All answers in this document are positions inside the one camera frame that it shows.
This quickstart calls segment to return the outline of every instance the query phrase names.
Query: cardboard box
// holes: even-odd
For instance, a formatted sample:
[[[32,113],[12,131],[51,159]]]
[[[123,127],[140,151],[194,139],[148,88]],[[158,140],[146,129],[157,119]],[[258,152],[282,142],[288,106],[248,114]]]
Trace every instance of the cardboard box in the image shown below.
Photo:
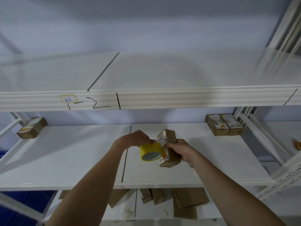
[[[163,147],[166,143],[177,143],[175,131],[164,129],[158,136],[157,142]],[[160,167],[171,168],[181,162],[181,155],[171,148],[164,149],[165,154],[159,159]]]
[[[173,195],[179,209],[209,202],[204,188],[174,188]]]
[[[196,220],[198,218],[197,209],[195,206],[179,209],[175,195],[173,195],[173,217]]]
[[[205,122],[215,136],[227,136],[230,128],[220,115],[207,115]]]
[[[163,189],[151,189],[154,205],[166,201],[166,196]]]
[[[151,189],[138,189],[142,203],[145,204],[151,201],[153,198],[151,196]]]
[[[68,193],[69,193],[69,190],[63,190],[58,199],[63,200]]]
[[[24,127],[22,127],[17,135],[21,139],[33,139],[36,138],[40,131],[47,125],[47,121],[43,117],[31,118],[26,122]]]
[[[109,199],[109,206],[113,208],[120,200],[123,198],[123,196],[129,192],[130,189],[116,189],[112,190],[110,199]]]
[[[241,135],[244,128],[243,126],[235,119],[232,114],[221,114],[223,120],[227,123],[230,128],[228,136],[238,136]]]

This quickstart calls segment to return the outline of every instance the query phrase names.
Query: person's left hand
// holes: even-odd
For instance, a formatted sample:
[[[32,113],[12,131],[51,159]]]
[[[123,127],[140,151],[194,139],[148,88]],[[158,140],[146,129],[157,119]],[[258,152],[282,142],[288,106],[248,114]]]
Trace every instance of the person's left hand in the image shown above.
[[[120,137],[116,140],[119,144],[121,144],[122,148],[128,149],[131,146],[140,147],[146,143],[156,143],[156,140],[151,140],[144,132],[141,130],[135,131],[133,133],[127,134],[125,136]]]

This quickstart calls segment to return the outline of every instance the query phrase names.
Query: person's right hand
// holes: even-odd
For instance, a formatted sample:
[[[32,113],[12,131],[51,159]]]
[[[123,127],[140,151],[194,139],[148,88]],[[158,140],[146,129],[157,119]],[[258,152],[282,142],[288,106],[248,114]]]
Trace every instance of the person's right hand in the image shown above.
[[[192,163],[193,155],[198,152],[196,149],[191,147],[185,140],[177,139],[178,143],[167,143],[166,147],[173,149],[175,152],[182,156],[185,162]]]

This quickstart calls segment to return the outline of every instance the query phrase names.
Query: packing tape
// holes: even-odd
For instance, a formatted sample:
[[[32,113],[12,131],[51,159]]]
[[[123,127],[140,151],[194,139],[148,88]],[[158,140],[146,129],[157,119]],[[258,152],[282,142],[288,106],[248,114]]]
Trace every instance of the packing tape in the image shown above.
[[[140,146],[140,158],[142,161],[151,162],[160,159],[165,154],[160,143],[148,143]]]

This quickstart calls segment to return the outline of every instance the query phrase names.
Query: handwritten label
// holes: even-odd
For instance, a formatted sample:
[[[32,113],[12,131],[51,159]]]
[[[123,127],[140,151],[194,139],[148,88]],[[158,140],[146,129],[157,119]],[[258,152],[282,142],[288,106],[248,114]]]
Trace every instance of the handwritten label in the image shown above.
[[[77,103],[78,99],[74,94],[60,95],[60,99],[65,104]]]

